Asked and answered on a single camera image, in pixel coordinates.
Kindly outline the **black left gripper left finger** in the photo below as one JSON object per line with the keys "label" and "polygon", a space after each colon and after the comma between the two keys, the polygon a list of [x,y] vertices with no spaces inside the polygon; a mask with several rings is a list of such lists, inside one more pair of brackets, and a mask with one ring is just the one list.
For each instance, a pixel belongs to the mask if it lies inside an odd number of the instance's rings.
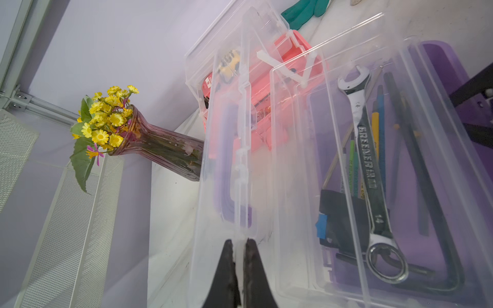
{"label": "black left gripper left finger", "polygon": [[225,241],[203,308],[236,308],[241,305],[231,239]]}

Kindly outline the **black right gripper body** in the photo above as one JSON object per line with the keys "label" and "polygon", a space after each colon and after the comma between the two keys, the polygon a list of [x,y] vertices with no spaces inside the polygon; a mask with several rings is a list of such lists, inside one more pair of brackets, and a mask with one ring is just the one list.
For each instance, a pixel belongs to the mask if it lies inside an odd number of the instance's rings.
{"label": "black right gripper body", "polygon": [[492,149],[492,124],[486,120],[487,111],[492,115],[492,64],[457,88],[449,95],[454,107],[467,104],[469,111],[475,111],[476,124],[463,122],[472,142]]}

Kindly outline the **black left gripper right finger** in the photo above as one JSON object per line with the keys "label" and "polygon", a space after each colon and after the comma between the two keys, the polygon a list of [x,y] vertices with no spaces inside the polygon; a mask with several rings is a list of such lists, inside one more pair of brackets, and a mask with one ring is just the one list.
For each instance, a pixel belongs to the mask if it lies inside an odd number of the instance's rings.
{"label": "black left gripper right finger", "polygon": [[243,258],[243,306],[278,308],[272,295],[257,243],[248,238]]}

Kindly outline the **purple toolbox with clear lid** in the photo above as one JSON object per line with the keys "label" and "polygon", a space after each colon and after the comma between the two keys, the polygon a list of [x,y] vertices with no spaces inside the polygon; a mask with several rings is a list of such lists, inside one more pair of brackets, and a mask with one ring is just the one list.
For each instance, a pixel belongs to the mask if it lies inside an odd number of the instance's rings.
{"label": "purple toolbox with clear lid", "polygon": [[[491,307],[492,166],[484,165],[446,94],[445,75],[416,32],[446,1],[376,1],[332,9],[329,38],[284,62],[275,45],[293,31],[268,1],[232,1],[186,57],[187,84],[201,97],[213,72],[187,295],[201,307],[226,240],[243,304],[245,243],[254,239],[271,292],[286,306]],[[230,83],[220,60],[240,53]],[[390,226],[407,280],[438,283],[447,270],[383,75],[392,73],[465,273],[462,289],[432,295],[389,284],[368,268],[369,219],[353,117],[338,79],[371,72],[365,98]],[[252,151],[255,82],[270,77],[272,149]]]}

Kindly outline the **pink toolbox with clear lid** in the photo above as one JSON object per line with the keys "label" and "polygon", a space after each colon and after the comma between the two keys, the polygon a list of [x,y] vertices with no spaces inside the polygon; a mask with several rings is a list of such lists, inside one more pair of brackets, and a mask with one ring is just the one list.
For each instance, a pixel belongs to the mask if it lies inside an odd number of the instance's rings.
{"label": "pink toolbox with clear lid", "polygon": [[[287,35],[282,35],[275,41],[275,45],[281,55],[282,61],[286,62],[302,52],[311,49],[308,41],[296,30],[293,31],[293,38],[287,43]],[[200,116],[204,125],[204,132],[207,131],[207,117],[211,89],[213,86],[213,72],[210,72],[202,82],[203,103],[199,103]],[[270,77],[267,73],[262,75],[253,85],[252,104],[257,110],[257,128],[252,130],[252,151],[255,152],[263,145],[269,150],[272,149],[271,138],[271,104],[270,104]]]}

